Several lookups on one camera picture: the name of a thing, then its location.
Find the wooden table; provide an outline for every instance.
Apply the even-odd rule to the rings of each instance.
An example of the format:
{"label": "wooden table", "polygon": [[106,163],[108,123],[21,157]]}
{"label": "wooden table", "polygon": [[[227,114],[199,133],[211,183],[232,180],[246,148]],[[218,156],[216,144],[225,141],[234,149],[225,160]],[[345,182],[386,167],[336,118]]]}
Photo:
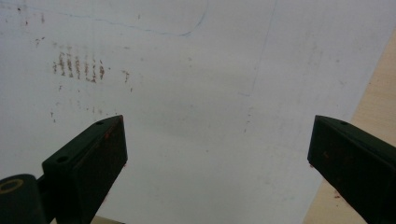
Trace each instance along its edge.
{"label": "wooden table", "polygon": [[[351,121],[396,146],[396,29],[385,48],[373,77]],[[318,189],[304,224],[366,223],[326,181]]]}

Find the wooden surface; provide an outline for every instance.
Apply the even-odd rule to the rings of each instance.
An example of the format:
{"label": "wooden surface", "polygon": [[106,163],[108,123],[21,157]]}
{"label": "wooden surface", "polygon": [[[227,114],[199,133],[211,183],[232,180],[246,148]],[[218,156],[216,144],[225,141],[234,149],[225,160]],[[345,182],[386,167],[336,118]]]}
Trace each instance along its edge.
{"label": "wooden surface", "polygon": [[[396,146],[396,29],[351,121]],[[304,224],[366,223],[326,181],[306,214]]]}

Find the drawn line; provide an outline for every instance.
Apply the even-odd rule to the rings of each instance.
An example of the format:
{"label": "drawn line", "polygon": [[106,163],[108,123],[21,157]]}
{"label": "drawn line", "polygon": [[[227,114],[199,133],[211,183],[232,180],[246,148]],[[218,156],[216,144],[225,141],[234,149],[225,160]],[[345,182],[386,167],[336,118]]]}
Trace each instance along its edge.
{"label": "drawn line", "polygon": [[262,62],[262,56],[264,55],[265,49],[266,49],[266,47],[267,47],[268,36],[269,36],[269,34],[270,34],[271,27],[272,27],[272,25],[273,25],[273,20],[274,20],[275,11],[276,11],[276,5],[277,5],[277,0],[275,0],[274,9],[273,9],[273,11],[272,11],[271,19],[270,19],[270,25],[268,26],[268,30],[267,30],[267,33],[265,34],[265,38],[264,38],[264,43],[262,44],[262,54],[260,55],[260,58],[259,58],[259,60],[257,61],[256,65],[255,65],[255,67],[256,67],[256,69],[257,69],[257,71],[256,71],[256,76],[255,76],[254,79],[253,79],[253,84],[251,85],[251,91],[250,91],[250,93],[248,94],[248,96],[250,96],[251,94],[253,94],[253,92],[254,92],[254,86],[256,85],[256,80],[257,80],[257,77],[259,76],[259,73],[260,73],[261,62]]}
{"label": "drawn line", "polygon": [[[17,3],[11,3],[11,2],[7,2],[7,1],[0,1],[0,3],[1,4],[9,4],[9,5],[12,5],[12,6],[19,6],[20,5],[20,4],[17,4]],[[26,7],[29,8],[29,9],[32,9],[32,10],[38,10],[38,11],[49,12],[49,13],[56,13],[56,14],[63,15],[63,16],[68,16],[68,17],[71,17],[71,18],[89,19],[89,20],[92,20],[92,21],[102,21],[102,22],[105,22],[105,23],[108,23],[108,24],[111,24],[111,25],[118,25],[118,26],[122,26],[122,27],[125,27],[125,28],[130,28],[130,29],[134,29],[134,30],[138,30],[138,31],[154,33],[156,35],[190,36],[191,33],[194,32],[197,28],[199,28],[202,25],[203,21],[205,20],[206,13],[209,10],[209,0],[206,0],[205,11],[202,14],[200,20],[198,20],[198,22],[194,25],[194,27],[190,31],[185,32],[185,33],[181,33],[181,34],[175,34],[175,33],[166,32],[166,31],[159,31],[159,30],[145,29],[143,27],[134,26],[134,25],[128,25],[128,24],[125,24],[125,23],[122,23],[122,22],[114,22],[114,21],[108,21],[108,20],[105,20],[105,19],[93,18],[93,17],[87,16],[87,15],[74,15],[74,14],[64,13],[64,12],[60,12],[60,11],[53,11],[53,10],[49,10],[49,9],[46,9],[46,8],[40,8],[40,7],[29,7],[29,6],[26,6]]]}

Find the white paper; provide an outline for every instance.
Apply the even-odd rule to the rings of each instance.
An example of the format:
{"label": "white paper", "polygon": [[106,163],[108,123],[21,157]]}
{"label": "white paper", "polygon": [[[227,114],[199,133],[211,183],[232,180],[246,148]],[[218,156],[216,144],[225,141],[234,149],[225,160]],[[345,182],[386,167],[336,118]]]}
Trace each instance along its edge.
{"label": "white paper", "polygon": [[98,215],[302,223],[316,114],[350,120],[394,1],[0,1],[0,178],[122,114],[129,160]]}

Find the clip jaw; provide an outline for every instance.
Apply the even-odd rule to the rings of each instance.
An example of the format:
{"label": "clip jaw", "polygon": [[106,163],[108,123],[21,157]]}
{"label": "clip jaw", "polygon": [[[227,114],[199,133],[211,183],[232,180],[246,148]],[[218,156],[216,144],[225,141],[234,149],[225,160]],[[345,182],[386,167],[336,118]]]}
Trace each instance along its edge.
{"label": "clip jaw", "polygon": [[[23,219],[20,223],[46,223],[56,217],[58,223],[90,223],[127,160],[122,116],[100,120],[47,158],[38,181],[15,175],[0,182],[0,190],[10,179],[23,182],[0,193],[0,222],[17,217]],[[16,199],[32,204],[36,222],[21,216],[25,213],[19,207],[4,210]]]}
{"label": "clip jaw", "polygon": [[309,162],[368,223],[396,223],[396,148],[338,119],[316,116]]}

